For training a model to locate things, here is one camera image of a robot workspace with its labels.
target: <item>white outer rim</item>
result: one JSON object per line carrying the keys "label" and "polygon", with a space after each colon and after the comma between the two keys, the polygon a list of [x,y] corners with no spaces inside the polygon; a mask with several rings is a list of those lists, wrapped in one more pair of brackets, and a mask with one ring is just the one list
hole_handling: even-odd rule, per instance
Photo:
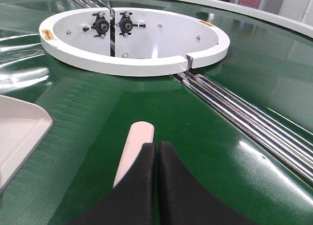
{"label": "white outer rim", "polygon": [[270,23],[274,23],[285,28],[291,29],[310,38],[313,38],[313,26],[294,21],[282,16],[278,16],[272,13],[264,12],[257,9],[252,9],[245,6],[236,5],[218,0],[178,0],[190,3],[196,3],[203,6],[211,6],[218,9],[223,9],[231,12],[240,13],[243,15],[251,16],[257,19],[261,19]]}
{"label": "white outer rim", "polygon": [[[146,12],[153,11],[162,14],[176,15],[200,23],[199,19],[173,12],[143,8],[135,9]],[[128,58],[125,59],[119,57],[100,55],[68,45],[67,43],[60,40],[53,31],[55,23],[66,16],[70,16],[72,14],[79,14],[82,12],[96,12],[101,10],[104,11],[108,9],[102,7],[102,8],[84,8],[78,10],[71,10],[53,15],[45,19],[39,26],[40,40],[43,48],[53,57],[78,68],[110,75],[136,76],[136,77],[171,75],[188,70],[189,69],[188,66],[192,66],[192,68],[208,66],[220,61],[227,54],[230,39],[226,33],[224,33],[221,29],[217,28],[216,26],[207,26],[207,27],[217,34],[219,38],[219,44],[206,50],[187,53],[186,54],[187,57],[193,58],[192,64],[191,63],[188,64],[188,60],[180,55],[155,59],[128,59]],[[54,40],[45,39],[42,31],[46,29],[50,30],[50,32],[53,34]]]}

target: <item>white wall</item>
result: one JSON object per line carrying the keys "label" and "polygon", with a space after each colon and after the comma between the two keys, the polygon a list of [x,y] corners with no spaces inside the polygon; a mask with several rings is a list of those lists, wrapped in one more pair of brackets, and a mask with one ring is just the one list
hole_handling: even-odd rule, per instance
{"label": "white wall", "polygon": [[284,0],[279,15],[313,26],[313,0]]}
{"label": "white wall", "polygon": [[284,0],[261,0],[259,9],[278,15]]}

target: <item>silver rail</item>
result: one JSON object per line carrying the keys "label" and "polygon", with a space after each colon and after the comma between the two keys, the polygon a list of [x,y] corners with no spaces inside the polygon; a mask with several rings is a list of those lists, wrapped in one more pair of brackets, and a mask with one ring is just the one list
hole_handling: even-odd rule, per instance
{"label": "silver rail", "polygon": [[206,77],[191,75],[180,80],[298,177],[313,186],[313,151],[310,147]]}
{"label": "silver rail", "polygon": [[82,1],[91,7],[100,7],[98,4],[96,4],[95,2],[91,0],[82,0]]}
{"label": "silver rail", "polygon": [[83,0],[73,0],[73,1],[76,2],[78,5],[80,5],[83,8],[92,8],[92,6],[88,5]]}
{"label": "silver rail", "polygon": [[97,2],[101,3],[101,4],[102,4],[102,5],[104,5],[106,8],[108,8],[108,9],[112,10],[112,8],[111,8],[111,6],[110,6],[109,4],[105,4],[105,3],[104,3],[104,2],[102,2],[101,0],[95,0],[95,1],[97,1]]}

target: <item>sticker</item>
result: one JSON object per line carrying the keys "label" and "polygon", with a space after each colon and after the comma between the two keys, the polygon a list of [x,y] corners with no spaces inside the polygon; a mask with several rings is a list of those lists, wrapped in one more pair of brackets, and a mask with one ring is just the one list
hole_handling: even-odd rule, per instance
{"label": "sticker", "polygon": [[203,24],[205,24],[205,25],[207,25],[209,27],[214,27],[215,26],[215,25],[213,25],[213,24],[211,24],[209,22],[206,22],[206,21],[199,21],[199,22],[201,22],[201,23],[203,23]]}
{"label": "sticker", "polygon": [[43,32],[46,40],[53,40],[54,39],[53,33],[51,33],[51,31],[49,29],[44,29],[44,30],[42,30],[42,32]]}

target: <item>green surface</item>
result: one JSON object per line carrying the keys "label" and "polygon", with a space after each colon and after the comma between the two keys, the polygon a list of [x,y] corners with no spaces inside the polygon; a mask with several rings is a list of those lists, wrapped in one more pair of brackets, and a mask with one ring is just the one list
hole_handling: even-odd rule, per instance
{"label": "green surface", "polygon": [[[229,35],[231,47],[223,61],[196,72],[313,142],[311,39],[194,4],[102,1],[209,18]],[[0,0],[0,19],[5,19],[0,24],[0,75],[5,78],[0,93],[42,106],[54,121],[0,196],[1,225],[58,225],[91,207],[111,191],[128,129],[140,120],[154,124],[155,143],[173,142],[201,183],[245,216],[263,225],[313,224],[313,189],[173,77],[110,76],[48,55],[38,44],[39,24],[75,8],[70,0]]]}

